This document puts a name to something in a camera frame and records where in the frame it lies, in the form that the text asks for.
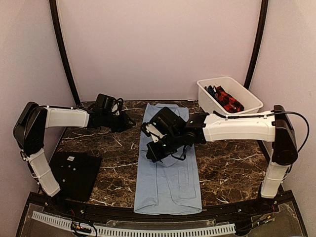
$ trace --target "wire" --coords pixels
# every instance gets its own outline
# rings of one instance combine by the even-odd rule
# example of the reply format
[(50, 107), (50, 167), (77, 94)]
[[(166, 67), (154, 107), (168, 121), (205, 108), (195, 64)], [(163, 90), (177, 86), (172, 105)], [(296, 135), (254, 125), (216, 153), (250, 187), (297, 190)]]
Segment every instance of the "wire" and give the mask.
[(74, 231), (72, 232), (73, 235), (77, 236), (77, 237), (87, 237), (91, 234), (91, 230), (88, 228), (84, 228), (81, 226), (81, 222), (79, 222), (78, 224), (75, 224), (73, 221), (71, 222), (71, 230)]
[(187, 147), (188, 145), (184, 145), (183, 146), (183, 151), (182, 151), (182, 154), (180, 155), (180, 157), (176, 157), (176, 156), (174, 156), (173, 154), (171, 154), (171, 156), (173, 157), (173, 158), (175, 158), (175, 159), (178, 159), (178, 160), (181, 160), (181, 161), (184, 161), (186, 158), (187, 158), (187, 155), (186, 155), (186, 147)]
[(72, 215), (75, 216), (74, 210), (72, 210), (72, 209), (69, 209), (69, 210), (71, 211)]
[(290, 171), (289, 171), (289, 170), (287, 170), (287, 171), (286, 171), (286, 173), (285, 173), (285, 176), (284, 176), (284, 177), (283, 177), (283, 179), (282, 179), (282, 181), (283, 181), (283, 180), (285, 180), (285, 179), (287, 178), (287, 176), (288, 176), (288, 174), (289, 174), (289, 173), (290, 173)]
[(297, 153), (299, 153), (301, 151), (301, 149), (305, 146), (307, 139), (310, 135), (310, 125), (309, 125), (307, 119), (303, 115), (301, 115), (300, 113), (297, 113), (297, 112), (285, 111), (285, 112), (276, 112), (276, 113), (267, 114), (267, 115), (248, 115), (248, 116), (225, 116), (225, 115), (218, 113), (217, 111), (213, 111), (213, 113), (216, 114), (217, 116), (223, 118), (223, 119), (263, 118), (263, 117), (270, 117), (270, 116), (274, 116), (274, 115), (286, 115), (286, 114), (297, 115), (305, 121), (306, 126), (307, 126), (306, 137), (305, 137), (304, 142), (301, 145), (301, 147), (297, 150)]
[(245, 216), (256, 216), (260, 213), (245, 213), (245, 212), (235, 212), (235, 214), (245, 215)]
[[(267, 218), (265, 218), (264, 220), (261, 220), (259, 223), (264, 223), (264, 222), (266, 222), (267, 220), (269, 220), (272, 216), (274, 216), (274, 214), (275, 214), (275, 212), (276, 212), (276, 209), (275, 209), (275, 207), (274, 207), (273, 205), (271, 206), (271, 208), (273, 209), (272, 215), (269, 215)], [(244, 227), (242, 227), (242, 228), (239, 228), (239, 229), (237, 229), (236, 231), (242, 231), (242, 232), (244, 232), (244, 231), (249, 231), (249, 230), (252, 230), (252, 229), (254, 229), (254, 228), (260, 226), (260, 224), (259, 224), (259, 225), (255, 225), (255, 226), (251, 227), (250, 229), (249, 229), (249, 228), (246, 229), (248, 226), (251, 226), (251, 225), (253, 225), (253, 224), (255, 224), (255, 223), (258, 223), (258, 221), (259, 221), (262, 217), (264, 217), (265, 215), (266, 215), (266, 214), (262, 214), (261, 216), (259, 216), (258, 218), (256, 218), (254, 221), (252, 221), (250, 224), (248, 224), (248, 225), (246, 225), (246, 226), (244, 226)]]
[(119, 99), (115, 99), (115, 102), (113, 104), (113, 107), (115, 105), (118, 105), (117, 109), (115, 111), (112, 111), (112, 114), (116, 114), (117, 112), (121, 112), (122, 111), (122, 108), (123, 108), (123, 102), (124, 100), (122, 98), (119, 98)]
[(77, 216), (75, 216), (75, 215), (72, 216), (72, 215), (68, 215), (68, 214), (66, 214), (66, 213), (63, 213), (63, 212), (59, 211), (59, 210), (55, 207), (55, 205), (52, 203), (52, 201), (51, 201), (50, 199), (48, 199), (48, 202), (50, 203), (50, 206), (51, 206), (55, 211), (57, 211), (58, 213), (60, 213), (60, 214), (63, 215), (63, 216), (68, 216), (68, 217), (70, 217), (71, 220), (72, 220), (72, 222), (74, 221), (74, 218), (77, 218), (77, 219), (82, 220), (82, 221), (84, 221), (85, 223), (87, 223), (89, 226), (91, 226), (91, 227), (94, 229), (94, 231), (95, 231), (95, 237), (98, 237), (97, 229), (95, 228), (95, 226), (94, 226), (90, 221), (84, 220), (84, 219), (82, 219), (82, 218), (80, 218), (80, 217), (77, 217)]
[(101, 126), (98, 126), (98, 129), (99, 129), (99, 130), (96, 132), (96, 134), (97, 134), (98, 136), (100, 136), (99, 132), (101, 132), (101, 129), (102, 129)]

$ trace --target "brown marble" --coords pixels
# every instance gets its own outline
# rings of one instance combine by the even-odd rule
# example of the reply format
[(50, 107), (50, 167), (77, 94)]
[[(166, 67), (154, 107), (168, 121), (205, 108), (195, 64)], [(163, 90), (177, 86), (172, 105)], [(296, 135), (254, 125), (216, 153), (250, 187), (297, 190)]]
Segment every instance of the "brown marble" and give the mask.
[[(150, 101), (188, 107), (202, 112), (195, 101)], [(59, 152), (87, 152), (102, 157), (88, 203), (133, 207), (136, 189), (140, 125), (146, 101), (125, 101), (124, 109), (137, 122), (132, 129), (111, 133), (101, 129), (67, 128)], [(203, 206), (254, 199), (267, 168), (256, 141), (227, 140), (195, 145)]]

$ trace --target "white cable tray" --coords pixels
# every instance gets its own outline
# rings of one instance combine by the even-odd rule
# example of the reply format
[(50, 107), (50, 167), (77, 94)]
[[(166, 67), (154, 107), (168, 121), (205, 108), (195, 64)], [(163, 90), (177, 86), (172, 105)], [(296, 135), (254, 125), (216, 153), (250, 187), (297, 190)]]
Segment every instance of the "white cable tray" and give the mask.
[[(48, 225), (71, 231), (71, 219), (66, 217), (52, 216), (48, 213), (34, 211), (32, 219), (46, 223)], [(81, 224), (85, 228), (92, 229), (90, 236), (95, 236), (95, 230), (88, 224)], [(119, 228), (109, 228), (94, 225), (98, 232), (98, 237), (213, 237), (227, 234), (234, 234), (235, 224), (227, 224), (214, 227), (188, 229), (188, 230), (129, 230)]]

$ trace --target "white wall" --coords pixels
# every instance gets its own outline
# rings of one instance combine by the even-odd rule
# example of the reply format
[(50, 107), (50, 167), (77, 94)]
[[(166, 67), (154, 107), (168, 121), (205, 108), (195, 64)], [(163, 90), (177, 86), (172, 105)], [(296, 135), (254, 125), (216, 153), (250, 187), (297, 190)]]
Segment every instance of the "white wall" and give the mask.
[[(0, 1), (0, 236), (15, 236), (30, 190), (37, 185), (19, 155), (13, 127), (29, 101), (70, 106), (48, 1)], [(50, 157), (60, 129), (46, 133)]]
[[(284, 183), (292, 189), (310, 236), (316, 233), (316, 1), (269, 2), (259, 60), (251, 91), (271, 109), (281, 104), (302, 113), (310, 122), (309, 141)], [(305, 123), (290, 116), (298, 146)]]
[(196, 81), (243, 83), (261, 0), (58, 0), (82, 101), (197, 99)]

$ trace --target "white plastic bin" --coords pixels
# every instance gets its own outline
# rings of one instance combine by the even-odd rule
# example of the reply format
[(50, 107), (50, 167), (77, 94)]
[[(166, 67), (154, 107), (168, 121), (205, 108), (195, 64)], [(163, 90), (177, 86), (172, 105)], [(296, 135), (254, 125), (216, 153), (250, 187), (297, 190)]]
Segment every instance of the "white plastic bin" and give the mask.
[[(213, 78), (197, 81), (198, 85), (198, 104), (208, 113), (217, 111), (221, 114), (237, 115), (252, 114), (259, 111), (263, 107), (263, 103), (254, 96), (249, 90), (240, 85), (236, 80), (230, 77)], [(244, 111), (238, 113), (227, 112), (206, 90), (205, 87), (222, 86), (222, 88), (237, 99), (244, 106)]]

